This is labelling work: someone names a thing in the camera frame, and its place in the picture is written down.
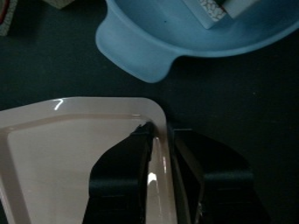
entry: black object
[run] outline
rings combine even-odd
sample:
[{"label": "black object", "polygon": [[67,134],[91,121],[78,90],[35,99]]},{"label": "black object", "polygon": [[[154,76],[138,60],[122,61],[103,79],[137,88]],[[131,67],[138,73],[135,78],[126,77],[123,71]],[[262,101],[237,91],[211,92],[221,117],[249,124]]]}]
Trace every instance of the black object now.
[{"label": "black object", "polygon": [[147,170],[154,125],[149,122],[100,157],[90,174],[83,224],[146,223]]},{"label": "black object", "polygon": [[179,223],[270,223],[249,162],[223,143],[175,130],[173,171]]}]

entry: dark surface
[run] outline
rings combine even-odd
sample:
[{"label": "dark surface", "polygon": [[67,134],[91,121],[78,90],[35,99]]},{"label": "dark surface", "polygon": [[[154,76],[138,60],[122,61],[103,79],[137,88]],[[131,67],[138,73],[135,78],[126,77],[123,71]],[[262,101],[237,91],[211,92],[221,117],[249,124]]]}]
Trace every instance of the dark surface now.
[{"label": "dark surface", "polygon": [[151,98],[170,121],[245,156],[273,223],[298,223],[299,31],[245,55],[179,58],[167,78],[147,84],[96,48],[106,13],[103,0],[76,0],[64,10],[20,1],[0,38],[0,110],[71,96]]}]

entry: plastic container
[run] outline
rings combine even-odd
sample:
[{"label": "plastic container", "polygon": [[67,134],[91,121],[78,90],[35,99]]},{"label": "plastic container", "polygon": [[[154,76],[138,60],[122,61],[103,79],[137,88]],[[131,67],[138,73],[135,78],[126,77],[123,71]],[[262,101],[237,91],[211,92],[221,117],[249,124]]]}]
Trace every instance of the plastic container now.
[{"label": "plastic container", "polygon": [[226,57],[267,46],[299,27],[298,0],[263,0],[206,30],[183,0],[107,0],[98,49],[137,78],[161,81],[174,60]]}]

